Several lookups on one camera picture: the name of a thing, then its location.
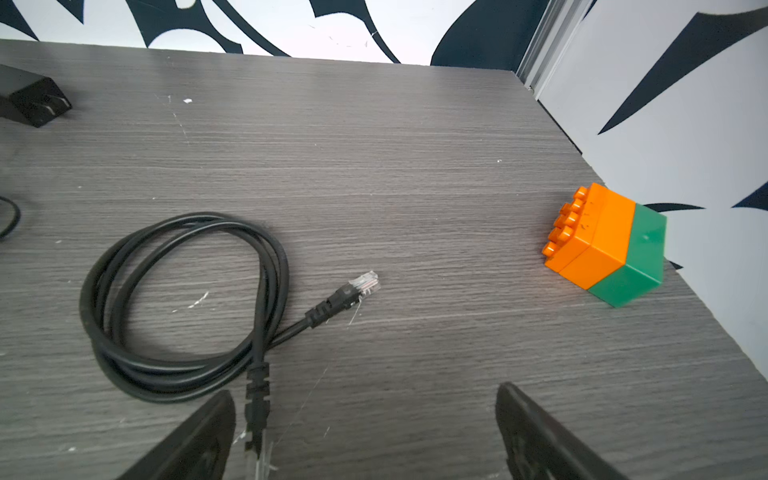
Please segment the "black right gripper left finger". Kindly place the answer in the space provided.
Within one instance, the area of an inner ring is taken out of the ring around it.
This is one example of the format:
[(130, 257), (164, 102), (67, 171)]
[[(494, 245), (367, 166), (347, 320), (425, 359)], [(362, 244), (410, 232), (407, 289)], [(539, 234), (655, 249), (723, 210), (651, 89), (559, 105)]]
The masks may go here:
[(119, 479), (221, 479), (235, 426), (232, 395), (220, 391)]

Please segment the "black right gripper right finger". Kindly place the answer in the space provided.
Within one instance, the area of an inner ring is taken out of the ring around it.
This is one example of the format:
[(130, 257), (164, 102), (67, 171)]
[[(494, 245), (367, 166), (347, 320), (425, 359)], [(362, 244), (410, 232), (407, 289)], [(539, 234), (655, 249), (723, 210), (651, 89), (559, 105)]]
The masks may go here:
[(623, 479), (511, 382), (499, 385), (495, 416), (514, 479)]

